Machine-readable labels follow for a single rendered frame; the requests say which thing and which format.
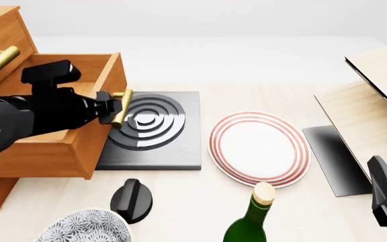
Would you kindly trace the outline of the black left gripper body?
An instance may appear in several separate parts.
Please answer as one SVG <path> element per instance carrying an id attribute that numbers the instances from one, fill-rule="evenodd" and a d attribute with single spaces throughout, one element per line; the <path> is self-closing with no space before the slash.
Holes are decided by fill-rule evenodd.
<path id="1" fill-rule="evenodd" d="M 114 112 L 114 99 L 106 91 L 96 92 L 95 109 L 100 124 L 109 124 L 112 112 Z"/>

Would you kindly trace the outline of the green glass bottle with cork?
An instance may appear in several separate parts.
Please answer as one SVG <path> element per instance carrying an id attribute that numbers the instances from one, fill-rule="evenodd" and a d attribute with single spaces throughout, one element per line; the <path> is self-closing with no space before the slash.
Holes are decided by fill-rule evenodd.
<path id="1" fill-rule="evenodd" d="M 257 183 L 244 217 L 229 226 L 223 242 L 267 242 L 263 223 L 274 199 L 275 189 L 271 184 Z"/>

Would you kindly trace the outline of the round black stove knob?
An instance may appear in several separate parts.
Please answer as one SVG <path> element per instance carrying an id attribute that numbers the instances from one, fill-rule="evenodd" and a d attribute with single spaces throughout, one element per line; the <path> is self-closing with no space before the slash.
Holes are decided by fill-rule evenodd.
<path id="1" fill-rule="evenodd" d="M 151 191 L 138 179 L 127 179 L 112 196 L 110 209 L 129 225 L 145 219 L 153 207 Z"/>

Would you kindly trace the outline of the patterned grey white bowl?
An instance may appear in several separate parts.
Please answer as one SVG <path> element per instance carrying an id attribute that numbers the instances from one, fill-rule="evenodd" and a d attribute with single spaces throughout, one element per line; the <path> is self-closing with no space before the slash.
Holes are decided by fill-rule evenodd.
<path id="1" fill-rule="evenodd" d="M 128 223 L 117 213 L 85 209 L 52 223 L 34 242 L 133 242 Z"/>

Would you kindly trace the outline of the white plate with red rings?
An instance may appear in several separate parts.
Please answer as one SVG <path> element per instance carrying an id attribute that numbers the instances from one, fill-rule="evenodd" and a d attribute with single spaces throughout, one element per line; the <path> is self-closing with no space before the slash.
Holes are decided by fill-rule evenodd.
<path id="1" fill-rule="evenodd" d="M 310 169 L 312 152 L 305 136 L 287 120 L 254 110 L 235 112 L 211 128 L 208 153 L 225 175 L 253 187 L 266 182 L 283 188 Z"/>

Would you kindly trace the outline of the pale wooden shelf unit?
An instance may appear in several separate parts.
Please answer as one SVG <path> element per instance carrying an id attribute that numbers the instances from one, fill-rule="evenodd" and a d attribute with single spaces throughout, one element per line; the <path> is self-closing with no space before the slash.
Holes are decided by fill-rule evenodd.
<path id="1" fill-rule="evenodd" d="M 361 81 L 315 93 L 331 124 L 303 130 L 336 197 L 370 194 L 368 161 L 387 164 L 387 45 L 345 61 Z"/>

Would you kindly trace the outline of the wooden drawer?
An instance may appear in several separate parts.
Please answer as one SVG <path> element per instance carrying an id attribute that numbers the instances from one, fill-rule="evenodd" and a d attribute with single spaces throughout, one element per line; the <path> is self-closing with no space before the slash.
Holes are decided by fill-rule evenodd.
<path id="1" fill-rule="evenodd" d="M 0 70 L 0 81 L 18 68 L 29 56 L 36 53 L 19 11 L 17 9 L 1 11 L 0 8 L 0 50 L 6 50 L 10 46 L 16 46 L 20 54 Z"/>
<path id="2" fill-rule="evenodd" d="M 30 94 L 22 84 L 24 68 L 70 60 L 81 72 L 80 80 L 66 83 L 75 92 L 95 98 L 97 91 L 123 92 L 127 86 L 121 55 L 32 54 L 16 70 L 0 80 L 0 96 Z M 110 131 L 98 120 L 76 130 L 63 130 L 18 140 L 0 153 L 0 177 L 83 177 L 91 179 Z"/>

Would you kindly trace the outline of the closed wooden drawer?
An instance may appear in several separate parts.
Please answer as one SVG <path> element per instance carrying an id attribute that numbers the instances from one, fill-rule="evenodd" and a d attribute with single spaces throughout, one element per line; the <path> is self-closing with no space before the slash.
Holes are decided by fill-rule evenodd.
<path id="1" fill-rule="evenodd" d="M 36 53 L 19 11 L 17 9 L 1 11 L 0 8 L 0 50 L 6 50 L 10 46 L 16 46 L 20 54 L 0 70 L 0 81 L 18 68 L 29 56 Z"/>

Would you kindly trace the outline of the short brass drawer handle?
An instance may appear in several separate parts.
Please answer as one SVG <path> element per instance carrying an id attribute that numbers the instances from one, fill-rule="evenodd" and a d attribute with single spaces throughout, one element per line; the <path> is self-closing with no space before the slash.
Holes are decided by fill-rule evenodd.
<path id="1" fill-rule="evenodd" d="M 113 120 L 112 120 L 112 126 L 114 128 L 121 128 L 126 116 L 126 113 L 128 112 L 129 104 L 132 99 L 133 90 L 126 88 L 124 92 L 115 92 L 112 94 L 113 98 L 119 99 L 120 104 L 122 105 L 122 110 L 118 112 Z"/>

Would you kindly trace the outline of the flat black stove plate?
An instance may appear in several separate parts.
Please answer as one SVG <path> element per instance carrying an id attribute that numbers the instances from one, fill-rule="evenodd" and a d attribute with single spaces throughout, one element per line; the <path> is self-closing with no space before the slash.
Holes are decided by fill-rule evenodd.
<path id="1" fill-rule="evenodd" d="M 199 171 L 198 92 L 135 92 L 121 128 L 112 128 L 98 171 Z"/>

